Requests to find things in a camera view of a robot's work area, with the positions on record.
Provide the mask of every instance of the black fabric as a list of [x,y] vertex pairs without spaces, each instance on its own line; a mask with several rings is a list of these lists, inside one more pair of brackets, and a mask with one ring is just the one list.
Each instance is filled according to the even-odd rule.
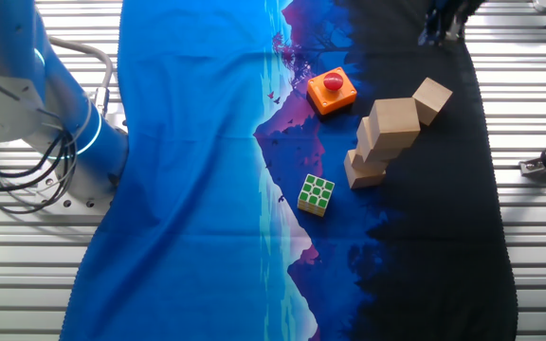
[[[363,61],[365,80],[379,81],[376,99],[409,97],[425,77],[454,91],[379,189],[380,205],[409,214],[371,232],[389,248],[391,270],[358,283],[377,299],[362,305],[354,339],[513,340],[516,288],[469,54],[463,44],[416,45],[428,1],[350,4],[362,55],[348,58]],[[371,105],[360,97],[353,112]]]

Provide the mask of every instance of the wooden cube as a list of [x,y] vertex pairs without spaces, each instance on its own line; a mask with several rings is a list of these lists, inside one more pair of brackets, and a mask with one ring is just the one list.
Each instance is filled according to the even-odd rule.
[[387,174],[385,171],[378,173],[369,170],[356,170],[351,166],[354,162],[355,153],[347,153],[345,157],[345,171],[347,172],[347,180],[349,180],[349,187],[351,189],[378,186],[385,179],[385,175]]
[[370,118],[361,118],[359,128],[357,129],[357,150],[364,162],[371,163],[376,161],[388,161],[399,156],[401,149],[375,149],[372,131],[370,130]]
[[379,99],[370,111],[373,149],[409,148],[421,132],[414,99]]
[[363,156],[361,156],[357,149],[350,150],[347,153],[352,154],[351,159],[353,162],[351,163],[351,167],[355,168],[356,170],[382,173],[389,165],[389,162],[386,161],[365,162]]
[[416,111],[421,123],[426,126],[431,124],[437,114],[442,111],[450,96],[452,96],[452,92],[437,81],[430,78],[423,81],[412,96],[416,100]]

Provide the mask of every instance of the metal grating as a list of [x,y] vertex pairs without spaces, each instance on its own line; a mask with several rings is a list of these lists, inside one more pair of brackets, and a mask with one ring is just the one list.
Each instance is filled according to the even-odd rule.
[[[120,0],[37,4],[50,34],[100,48],[117,61]],[[517,166],[546,147],[545,25],[546,14],[530,0],[496,0],[484,4],[466,30],[519,289],[519,341],[546,341],[546,186],[522,178]],[[104,71],[98,60],[56,51],[82,86],[95,90]],[[109,119],[124,128],[117,81],[111,86]],[[27,169],[38,158],[24,143],[0,145],[7,170]],[[0,212],[0,341],[58,339],[77,267],[99,221],[95,215]]]

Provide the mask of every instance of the wooden block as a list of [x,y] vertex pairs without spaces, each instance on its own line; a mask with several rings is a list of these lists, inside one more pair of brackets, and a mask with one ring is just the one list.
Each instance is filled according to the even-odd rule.
[[401,149],[375,149],[372,132],[370,131],[370,118],[361,118],[357,129],[357,150],[366,163],[376,161],[388,161],[399,156]]
[[345,171],[347,172],[347,180],[349,180],[349,187],[351,189],[378,186],[382,183],[387,174],[385,171],[380,174],[366,170],[356,170],[351,167],[354,158],[354,153],[347,153],[347,156],[345,157]]
[[370,111],[373,149],[409,148],[421,132],[414,99],[378,99]]
[[437,81],[430,78],[423,81],[412,96],[416,100],[416,111],[421,123],[426,126],[431,124],[437,114],[442,111],[450,96],[452,96],[452,92]]
[[389,165],[389,162],[385,161],[365,162],[364,158],[357,151],[357,149],[350,150],[347,153],[352,154],[351,159],[353,160],[353,162],[351,164],[351,167],[355,168],[356,170],[373,171],[382,174]]

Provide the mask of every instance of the green cube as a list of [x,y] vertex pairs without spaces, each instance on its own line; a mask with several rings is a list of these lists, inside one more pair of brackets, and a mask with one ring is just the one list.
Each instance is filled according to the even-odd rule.
[[299,208],[323,217],[332,198],[334,183],[307,174],[299,195]]

